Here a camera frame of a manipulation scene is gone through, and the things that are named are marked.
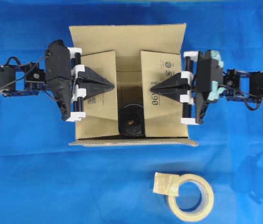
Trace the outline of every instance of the blue background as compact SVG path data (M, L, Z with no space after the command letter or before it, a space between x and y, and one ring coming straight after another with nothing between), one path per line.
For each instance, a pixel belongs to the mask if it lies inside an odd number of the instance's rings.
M72 46L70 25L184 22L182 51L215 49L225 68L263 71L263 0L0 0L0 63L35 61L55 39ZM255 112L225 99L211 105L205 124L189 127L198 147L70 147L74 124L60 117L44 94L0 96L0 224L180 223L152 193L154 172L212 185L214 208L201 223L263 223L263 104ZM190 189L183 207L197 200Z

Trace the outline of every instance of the tape piece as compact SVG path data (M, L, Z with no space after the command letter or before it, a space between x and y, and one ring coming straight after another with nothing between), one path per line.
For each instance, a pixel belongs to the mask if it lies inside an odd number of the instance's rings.
M178 197L179 175L155 173L153 192Z
M197 185L201 192L201 202L199 206L193 211L182 211L177 203L176 196L178 196L179 186L186 182L191 182ZM167 204L174 215L182 221L198 222L209 215L211 212L215 196L209 183L200 176L193 174L174 175L155 173L153 192L167 195Z

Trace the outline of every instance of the cardboard box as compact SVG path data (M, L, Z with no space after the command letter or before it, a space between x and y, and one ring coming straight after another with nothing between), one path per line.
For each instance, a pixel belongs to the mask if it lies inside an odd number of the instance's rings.
M82 64L115 85L85 100L86 118L76 122L76 142L71 145L197 145L180 123L182 104L149 90L181 72L185 28L185 24L70 27L74 46L83 50ZM143 139L122 139L119 134L118 111L128 104L144 107Z

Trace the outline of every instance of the black cylindrical object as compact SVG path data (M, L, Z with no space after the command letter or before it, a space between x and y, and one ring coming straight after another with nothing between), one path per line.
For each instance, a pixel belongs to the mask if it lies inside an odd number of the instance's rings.
M191 57L186 57L186 69L185 71L193 72L194 62L191 60Z
M119 132L123 138L145 137L143 106L129 104L119 111Z
M77 112L77 101L74 101L74 112Z
M77 111L83 112L84 111L84 105L83 105L83 97L77 98Z

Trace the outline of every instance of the box flap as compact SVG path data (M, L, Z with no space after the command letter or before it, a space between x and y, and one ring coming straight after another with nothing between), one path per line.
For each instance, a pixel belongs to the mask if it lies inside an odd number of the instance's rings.
M138 26L71 26L75 47L83 55L115 50L118 71L141 69L140 51L179 54L186 24Z
M109 80L115 88L84 101L86 117L76 122L76 139L118 135L115 51L82 56L82 64Z
M141 63L146 137L188 137L187 126L180 123L182 104L150 91L181 72L180 55L141 51Z

